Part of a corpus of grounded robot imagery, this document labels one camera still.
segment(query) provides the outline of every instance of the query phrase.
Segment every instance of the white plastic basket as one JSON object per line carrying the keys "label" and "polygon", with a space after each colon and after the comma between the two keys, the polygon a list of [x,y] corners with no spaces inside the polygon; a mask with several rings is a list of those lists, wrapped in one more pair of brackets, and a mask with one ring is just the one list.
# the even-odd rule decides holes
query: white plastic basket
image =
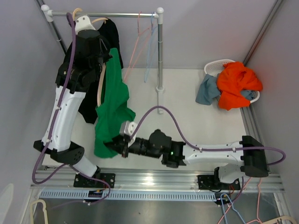
{"label": "white plastic basket", "polygon": [[[221,73],[223,71],[223,69],[224,69],[223,65],[227,64],[229,62],[235,62],[235,61],[230,60],[230,59],[222,59],[222,60],[210,62],[205,65],[204,71],[206,74],[216,77],[219,73]],[[256,102],[260,98],[260,92],[254,91],[253,95],[255,98],[250,101],[251,104],[253,102]]]}

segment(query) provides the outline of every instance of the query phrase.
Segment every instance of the wall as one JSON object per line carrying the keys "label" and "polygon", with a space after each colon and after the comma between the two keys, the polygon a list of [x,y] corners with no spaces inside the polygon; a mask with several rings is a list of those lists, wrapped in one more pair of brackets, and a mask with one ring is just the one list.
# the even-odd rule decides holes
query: wall
{"label": "wall", "polygon": [[[250,49],[274,0],[45,0],[53,10],[88,12],[151,13],[163,7],[164,67],[201,68],[208,62],[230,58],[242,61]],[[128,67],[137,38],[136,18],[112,18],[120,34],[121,54]],[[67,46],[71,41],[64,18],[55,17]],[[141,19],[141,29],[150,25]],[[139,49],[146,35],[142,37]],[[136,67],[146,66],[146,50]]]}
{"label": "wall", "polygon": [[0,192],[14,184],[6,224],[20,219],[55,98],[63,52],[33,1],[5,0],[0,8]]}
{"label": "wall", "polygon": [[[288,0],[278,13],[248,66],[262,80],[264,90],[253,108],[266,145],[287,153],[286,161],[272,167],[281,174],[297,219],[298,206],[298,62],[299,1]],[[277,159],[280,155],[269,154]]]}

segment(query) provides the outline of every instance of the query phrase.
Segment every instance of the metal pole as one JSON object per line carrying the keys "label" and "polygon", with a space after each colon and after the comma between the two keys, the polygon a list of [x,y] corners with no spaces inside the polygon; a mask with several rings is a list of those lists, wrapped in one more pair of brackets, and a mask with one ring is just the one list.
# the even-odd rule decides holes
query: metal pole
{"label": "metal pole", "polygon": [[[37,4],[38,4],[38,6],[39,6],[40,9],[42,9],[42,6],[45,5],[45,3],[44,3],[43,0],[36,0],[36,2],[37,2]],[[60,33],[59,33],[56,25],[55,25],[55,22],[53,20],[49,20],[46,15],[45,15],[45,17],[46,17],[46,20],[47,20],[47,22],[49,24],[49,27],[50,27],[50,30],[51,30],[52,34],[55,36],[56,40],[60,43],[60,46],[61,46],[62,50],[66,54],[65,43],[64,43],[64,41],[61,38],[61,35],[60,35]]]}
{"label": "metal pole", "polygon": [[275,15],[277,14],[277,12],[279,11],[279,9],[282,7],[283,3],[285,2],[285,0],[277,0],[271,11],[269,12],[262,28],[260,29],[254,43],[252,44],[249,52],[247,53],[244,61],[243,61],[243,64],[246,66],[246,64],[248,63],[249,59],[252,57],[253,53],[255,52],[255,50],[257,49],[259,43],[261,42],[263,36],[265,35],[266,31],[268,30],[271,22],[273,21]]}
{"label": "metal pole", "polygon": [[[68,12],[63,12],[63,11],[50,11],[49,15],[50,16],[66,16]],[[76,15],[88,15],[89,17],[127,17],[127,18],[151,18],[153,14],[144,14],[141,13],[89,13],[89,12],[78,12]]]}
{"label": "metal pole", "polygon": [[163,90],[163,24],[158,24],[158,90]]}

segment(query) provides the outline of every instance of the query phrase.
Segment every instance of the gray floor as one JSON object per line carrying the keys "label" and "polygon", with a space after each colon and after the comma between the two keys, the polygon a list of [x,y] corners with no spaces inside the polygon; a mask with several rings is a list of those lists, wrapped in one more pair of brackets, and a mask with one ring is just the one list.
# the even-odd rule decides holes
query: gray floor
{"label": "gray floor", "polygon": [[[49,224],[216,224],[222,216],[221,208],[208,202],[105,200],[92,206],[73,203],[52,210],[51,207],[67,200],[45,201]],[[246,222],[256,219],[257,194],[243,194],[234,205]],[[262,222],[278,216],[273,194],[261,194],[259,217]],[[227,219],[230,224],[242,223],[232,210]],[[36,209],[35,223],[44,223],[40,205]]]}

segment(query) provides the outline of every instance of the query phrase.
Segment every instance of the orange cloth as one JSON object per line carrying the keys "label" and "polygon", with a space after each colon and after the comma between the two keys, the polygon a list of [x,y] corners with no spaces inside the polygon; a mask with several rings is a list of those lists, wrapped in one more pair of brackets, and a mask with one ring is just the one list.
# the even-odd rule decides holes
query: orange cloth
{"label": "orange cloth", "polygon": [[263,85],[253,70],[244,67],[241,62],[224,64],[225,68],[218,76],[217,87],[221,91],[219,107],[230,110],[249,106],[250,101],[241,95],[241,90],[261,91]]}

